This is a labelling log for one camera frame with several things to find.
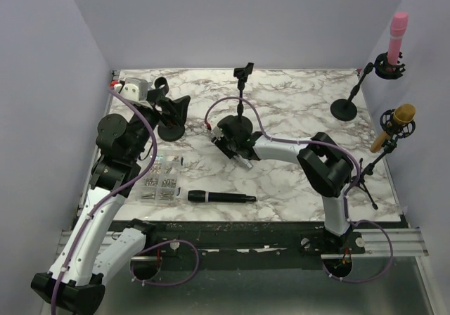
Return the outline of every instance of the microphone stand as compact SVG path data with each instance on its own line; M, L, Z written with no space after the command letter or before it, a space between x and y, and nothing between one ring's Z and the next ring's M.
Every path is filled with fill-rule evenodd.
M352 100L358 94L359 89L361 88L361 84L366 76L370 74L373 69L375 69L375 73L380 78L399 79L401 76L403 76L403 72L405 71L405 64L392 65L387 61L387 53L378 55L374 63L369 62L366 65L358 84L353 87L352 91L350 91L349 98L337 99L333 102L333 104L331 104L330 111L335 118L338 118L343 122L348 122L356 117L358 110L356 109L356 105L352 102Z
M239 98L242 98L244 96L244 88L245 83L248 80L248 76L252 74L253 72L253 65L254 63L247 63L245 67L237 67L234 72L233 76L238 79L238 90L239 90ZM252 122L246 117L243 116L244 113L244 105L242 103L242 100L239 100L238 109L237 109L237 116L234 116L234 118L242 124L247 131L252 133L253 131L253 124Z
M366 176L373 175L373 169L375 168L375 165L379 163L380 160L382 160L386 155L389 155L392 153L392 151L395 150L397 147L397 141L399 139L403 139L406 137L409 137L413 134L413 132L416 130L416 123L411 120L409 123L405 125L399 125L394 120L394 112L395 110L386 110L381 116L380 116L380 125L390 138L385 140L382 144L382 153L372 162L368 163L366 167L361 171L361 175L359 177L358 182L356 183L356 187L362 190L365 194L367 194L369 200L372 203L372 207L375 210L378 210L378 205L375 203L375 201L372 198L371 193L369 192L367 186L366 186ZM359 160L359 166L362 168L363 164L363 158Z
M386 155L392 153L393 150L397 147L397 139L390 139L389 141L385 142L385 146L382 150L382 153L372 162L368 163L366 167L361 172L361 176L359 177L358 182L356 183L356 187L362 190L369 198L369 200L372 203L372 207L374 210L378 210L378 205L375 203L375 201L372 198L371 193L369 192L367 186L366 186L366 179L365 176L371 176L373 175L373 169L375 168L375 165L382 160ZM362 168L363 164L363 158L359 160L359 166ZM354 176L352 178L352 182L356 180L356 177Z

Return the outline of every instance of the gray wall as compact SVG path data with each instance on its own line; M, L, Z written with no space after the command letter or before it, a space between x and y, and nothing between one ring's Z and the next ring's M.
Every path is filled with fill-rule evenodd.
M75 0L112 68L356 68L401 0Z
M0 0L0 309L38 314L30 282L73 218L109 68L73 0Z
M435 275L450 309L450 5L449 0L403 0L409 12L402 51L405 75L385 81L370 75L364 94L374 117L402 103L417 108L417 130L388 157L400 203L422 229ZM389 28L371 54L387 50Z

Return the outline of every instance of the black stand base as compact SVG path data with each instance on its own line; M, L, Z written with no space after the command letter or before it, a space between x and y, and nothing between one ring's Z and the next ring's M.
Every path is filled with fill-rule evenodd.
M343 122L353 120L358 113L356 106L352 102L343 98L334 101L333 104L331 104L330 111L335 118L338 118Z
M253 123L246 117L242 116L242 125L245 127L245 129L248 131L249 134L253 132Z
M185 132L184 126L173 125L171 127L164 127L159 125L157 127L157 134L163 141L178 141Z

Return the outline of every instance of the marble tabletop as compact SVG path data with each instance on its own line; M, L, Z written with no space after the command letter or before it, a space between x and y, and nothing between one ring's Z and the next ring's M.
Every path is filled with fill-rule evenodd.
M246 169L228 159L211 142L203 119L207 109L225 96L238 96L232 69L122 70L120 79L143 78L153 83L167 78L170 98L191 96L186 133L174 143L157 138L159 150L176 150L184 157L181 187L184 191L237 192L255 195L256 203L195 205L180 199L170 203L139 201L133 189L115 220L164 221L323 221L321 197L309 185L299 165L275 160L253 161ZM355 70L254 70L249 76L244 97L254 103L266 131L272 136L308 137L322 131L349 150L356 159L372 161L376 155L369 147L375 138L373 125L362 94L354 99L358 115L341 122L330 113L330 104L346 98L357 83ZM214 126L221 118L236 112L236 101L220 103L209 121ZM132 112L113 99L111 113L129 119ZM254 113L245 106L244 115L257 127ZM349 212L353 220L398 221L401 212L392 192L383 162L366 179L379 210L374 210L365 193L354 188L349 193Z

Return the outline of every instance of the screw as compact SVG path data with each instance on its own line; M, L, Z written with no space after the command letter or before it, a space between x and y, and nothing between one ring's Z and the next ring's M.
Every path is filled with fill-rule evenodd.
M364 247L364 245L366 244L366 242L364 241L363 238L356 238L354 243L356 243L356 246L358 246L360 248Z
M309 243L309 239L303 238L302 241L300 241L300 245L302 245L302 247L307 250L308 248L311 247L311 244Z

